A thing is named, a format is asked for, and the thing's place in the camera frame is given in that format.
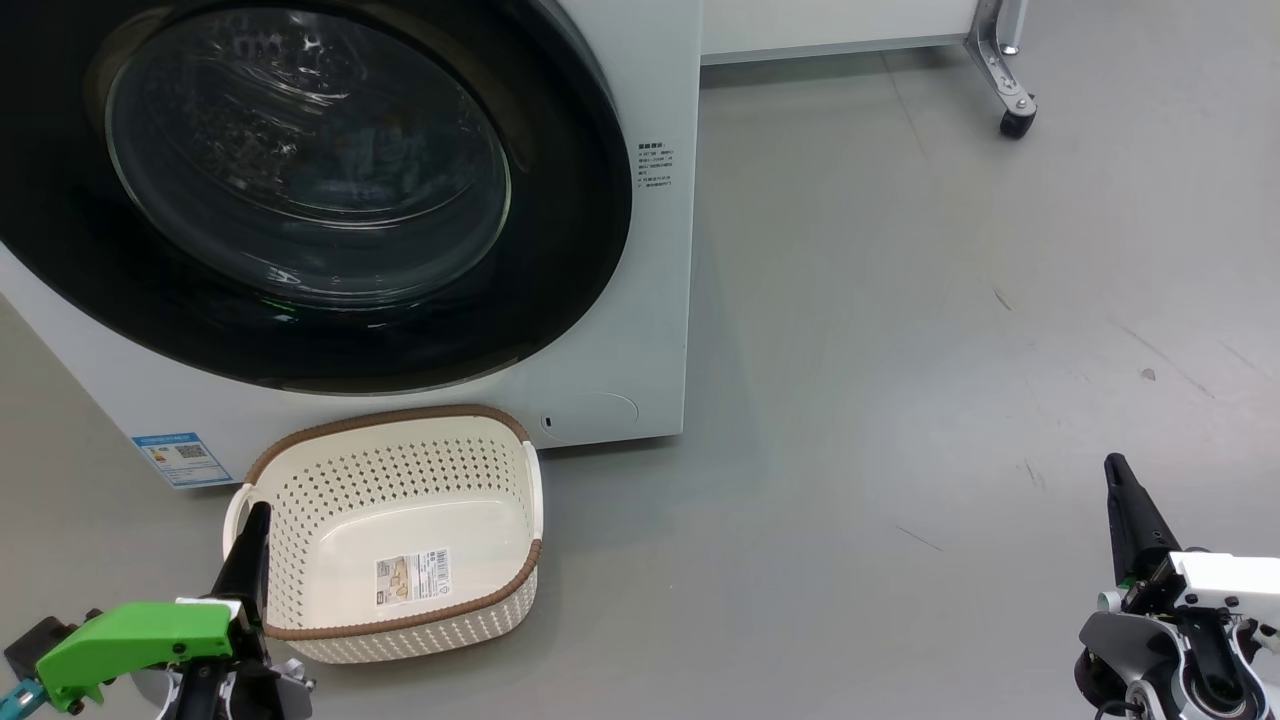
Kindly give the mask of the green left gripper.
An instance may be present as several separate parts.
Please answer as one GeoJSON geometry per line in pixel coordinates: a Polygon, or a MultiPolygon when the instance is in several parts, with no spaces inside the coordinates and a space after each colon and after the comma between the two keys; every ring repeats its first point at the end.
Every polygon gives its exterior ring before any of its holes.
{"type": "Polygon", "coordinates": [[[262,634],[241,601],[266,594],[271,519],[265,501],[229,510],[212,594],[230,600],[125,603],[86,620],[45,651],[35,675],[50,703],[65,714],[83,700],[101,703],[101,685],[160,667],[177,676],[166,697],[169,714],[225,711],[233,674],[269,667],[262,634]]]}

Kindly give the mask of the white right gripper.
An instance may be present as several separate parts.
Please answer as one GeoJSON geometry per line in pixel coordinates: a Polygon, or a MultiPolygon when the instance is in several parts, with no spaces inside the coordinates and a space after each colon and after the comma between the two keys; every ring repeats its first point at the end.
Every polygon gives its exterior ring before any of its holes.
{"type": "Polygon", "coordinates": [[[1174,615],[1225,610],[1261,625],[1279,623],[1279,560],[1180,552],[1170,525],[1121,454],[1103,461],[1114,578],[1128,587],[1120,610],[1174,615]]]}

